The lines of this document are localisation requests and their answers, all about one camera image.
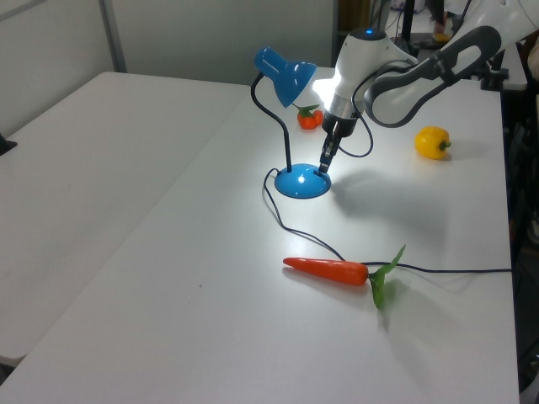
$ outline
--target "floor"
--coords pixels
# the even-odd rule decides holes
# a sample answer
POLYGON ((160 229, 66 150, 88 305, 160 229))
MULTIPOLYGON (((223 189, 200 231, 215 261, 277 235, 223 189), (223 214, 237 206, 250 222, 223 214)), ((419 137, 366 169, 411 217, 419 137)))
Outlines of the floor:
POLYGON ((539 370, 539 247, 528 241, 515 265, 513 286, 519 385, 523 391, 539 370))
POLYGON ((0 385, 2 385, 2 383, 8 378, 12 371, 12 367, 0 364, 0 385))

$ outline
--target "wall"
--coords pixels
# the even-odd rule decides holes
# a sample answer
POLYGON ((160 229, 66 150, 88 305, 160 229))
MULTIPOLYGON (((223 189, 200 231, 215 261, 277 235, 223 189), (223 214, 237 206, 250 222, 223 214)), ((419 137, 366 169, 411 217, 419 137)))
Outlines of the wall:
POLYGON ((113 71, 99 0, 46 0, 0 20, 0 132, 113 71))
POLYGON ((330 66, 333 0, 108 0, 129 73, 250 84, 272 46, 330 66))

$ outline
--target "green leaf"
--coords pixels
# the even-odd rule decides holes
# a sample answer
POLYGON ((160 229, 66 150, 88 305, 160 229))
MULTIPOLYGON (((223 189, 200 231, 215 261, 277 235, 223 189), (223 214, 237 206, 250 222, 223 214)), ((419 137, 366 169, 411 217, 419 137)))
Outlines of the green leaf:
POLYGON ((406 248, 406 244, 403 245, 403 247, 398 252, 397 256, 388 264, 382 265, 374 274, 369 275, 369 280, 371 282, 371 288, 372 288, 372 299, 374 300, 374 305, 377 309, 382 308, 383 302, 384 302, 384 282, 386 280, 386 275, 389 274, 393 268, 395 268, 398 264, 398 260, 401 259, 404 248, 406 248))
POLYGON ((320 105, 319 104, 316 104, 316 105, 309 105, 307 107, 298 107, 297 105, 295 104, 292 104, 294 105, 296 108, 297 108, 297 113, 303 117, 307 117, 307 116, 310 116, 310 117, 313 117, 312 115, 312 110, 313 109, 316 109, 318 108, 320 105))

